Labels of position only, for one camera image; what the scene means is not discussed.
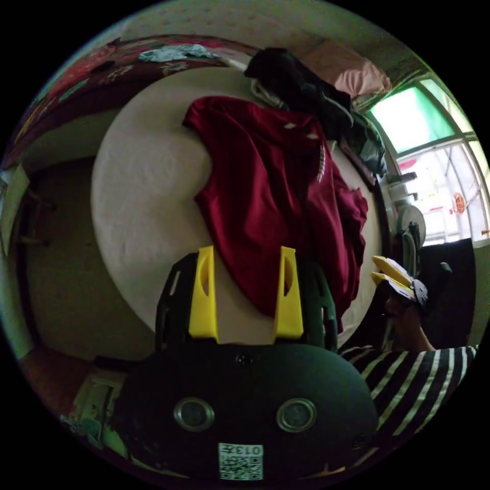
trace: maroon garment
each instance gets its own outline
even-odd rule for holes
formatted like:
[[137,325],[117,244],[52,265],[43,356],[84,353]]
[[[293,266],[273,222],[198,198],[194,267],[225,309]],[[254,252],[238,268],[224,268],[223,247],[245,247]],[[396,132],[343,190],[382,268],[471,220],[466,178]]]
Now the maroon garment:
[[368,204],[344,182],[316,117],[211,96],[182,124],[211,155],[195,200],[245,296],[275,315],[280,250],[291,247],[320,264],[340,319],[357,296]]

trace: floral blanket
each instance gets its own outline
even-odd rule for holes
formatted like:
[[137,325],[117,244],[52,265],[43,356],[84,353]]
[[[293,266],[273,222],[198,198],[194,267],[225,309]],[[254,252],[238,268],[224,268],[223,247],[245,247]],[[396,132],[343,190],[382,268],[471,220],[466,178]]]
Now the floral blanket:
[[158,79],[205,66],[228,66],[222,58],[194,58],[164,63],[139,60],[143,51],[171,44],[200,44],[253,56],[257,49],[245,44],[202,36],[165,35],[126,42],[118,40],[97,48],[70,65],[44,87],[13,132],[2,169],[16,165],[29,144],[42,134],[81,116],[123,107],[138,92]]

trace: camera lens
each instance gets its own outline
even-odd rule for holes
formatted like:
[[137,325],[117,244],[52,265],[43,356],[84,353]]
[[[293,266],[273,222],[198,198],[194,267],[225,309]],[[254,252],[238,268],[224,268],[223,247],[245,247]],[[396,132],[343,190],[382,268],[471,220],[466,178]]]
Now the camera lens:
[[316,407],[304,398],[293,398],[280,406],[276,420],[286,432],[302,432],[314,424]]
[[174,418],[183,429],[199,432],[211,426],[214,411],[204,400],[184,398],[175,406]]

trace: hand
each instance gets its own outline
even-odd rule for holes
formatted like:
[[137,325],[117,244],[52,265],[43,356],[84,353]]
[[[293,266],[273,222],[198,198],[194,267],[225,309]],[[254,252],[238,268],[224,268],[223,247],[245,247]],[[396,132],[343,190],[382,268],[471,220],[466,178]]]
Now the hand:
[[416,306],[403,304],[392,296],[386,302],[386,311],[395,317],[395,331],[403,348],[412,352],[435,350],[422,330],[420,312]]

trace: striped shirt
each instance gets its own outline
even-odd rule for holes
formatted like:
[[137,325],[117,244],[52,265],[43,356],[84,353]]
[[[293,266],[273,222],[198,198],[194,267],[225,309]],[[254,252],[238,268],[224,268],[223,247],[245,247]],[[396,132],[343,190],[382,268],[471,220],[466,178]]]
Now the striped shirt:
[[378,451],[378,456],[386,455],[421,430],[458,387],[477,350],[478,346],[418,353],[365,346],[340,352],[365,379],[379,417],[371,449],[354,466]]

